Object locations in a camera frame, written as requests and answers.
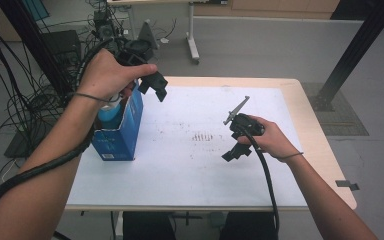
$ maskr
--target wrist strap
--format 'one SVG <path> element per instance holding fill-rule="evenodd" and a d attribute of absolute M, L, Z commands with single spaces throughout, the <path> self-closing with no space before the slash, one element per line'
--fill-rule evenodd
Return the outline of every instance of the wrist strap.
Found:
<path fill-rule="evenodd" d="M 298 156 L 298 155 L 303 155 L 304 152 L 298 152 L 298 153 L 294 153 L 294 154 L 291 154 L 291 155 L 288 155 L 288 156 L 285 156 L 285 157 L 276 157 L 276 156 L 272 156 L 274 158 L 276 158 L 277 160 L 285 160 L 285 159 L 288 159 L 290 157 L 294 157 L 294 156 Z"/>
<path fill-rule="evenodd" d="M 78 93 L 78 92 L 70 92 L 70 93 L 68 93 L 68 96 L 71 96 L 71 97 L 73 97 L 73 96 L 87 97 L 87 98 L 94 99 L 96 101 L 101 101 L 101 102 L 106 102 L 106 103 L 117 102 L 121 98 L 121 95 L 119 94 L 117 99 L 105 100 L 105 99 L 102 99 L 102 98 L 97 98 L 95 96 L 91 96 L 91 95 L 88 95 L 88 94 L 85 94 L 85 93 Z"/>

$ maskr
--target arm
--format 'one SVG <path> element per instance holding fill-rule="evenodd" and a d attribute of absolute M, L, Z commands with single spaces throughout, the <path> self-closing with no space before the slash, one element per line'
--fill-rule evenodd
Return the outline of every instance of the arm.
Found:
<path fill-rule="evenodd" d="M 264 151 L 278 157 L 298 153 L 276 123 L 259 117 L 252 118 L 260 122 L 266 129 L 263 136 L 254 137 Z M 250 144 L 245 137 L 238 138 L 238 141 Z M 302 155 L 281 160 L 291 169 L 324 239 L 377 239 L 367 225 L 329 187 Z"/>
<path fill-rule="evenodd" d="M 122 67 L 106 50 L 86 69 L 77 92 L 109 99 L 155 65 Z M 85 138 L 102 102 L 75 96 L 57 124 L 20 169 L 26 171 L 69 152 Z M 80 157 L 11 189 L 0 200 L 0 239 L 50 239 L 64 211 Z"/>

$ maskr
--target blue box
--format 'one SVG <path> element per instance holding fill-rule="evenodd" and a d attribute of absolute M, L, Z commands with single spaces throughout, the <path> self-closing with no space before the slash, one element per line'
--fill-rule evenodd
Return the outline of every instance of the blue box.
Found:
<path fill-rule="evenodd" d="M 133 90 L 132 96 L 122 102 L 123 120 L 118 129 L 95 131 L 92 144 L 104 161 L 132 161 L 143 112 L 142 95 Z"/>

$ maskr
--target black pole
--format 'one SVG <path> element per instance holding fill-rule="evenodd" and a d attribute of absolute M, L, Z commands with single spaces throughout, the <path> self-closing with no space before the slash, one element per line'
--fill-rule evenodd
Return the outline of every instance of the black pole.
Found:
<path fill-rule="evenodd" d="M 317 96 L 310 97 L 316 111 L 331 111 L 331 102 L 348 76 L 363 58 L 366 51 L 384 28 L 384 0 L 377 1 L 372 12 L 367 16 L 360 29 L 345 50 L 336 67 Z"/>

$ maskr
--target white tabletop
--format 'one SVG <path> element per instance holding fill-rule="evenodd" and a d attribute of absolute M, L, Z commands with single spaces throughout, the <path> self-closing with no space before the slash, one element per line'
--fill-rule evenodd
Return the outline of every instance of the white tabletop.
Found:
<path fill-rule="evenodd" d="M 68 205 L 94 208 L 256 209 L 271 202 L 255 153 L 226 162 L 236 141 L 222 122 L 245 96 L 241 112 L 279 124 L 301 148 L 280 89 L 168 87 L 163 103 L 143 96 L 136 159 L 104 162 L 91 146 L 82 156 Z M 306 203 L 285 164 L 265 155 L 280 208 Z"/>

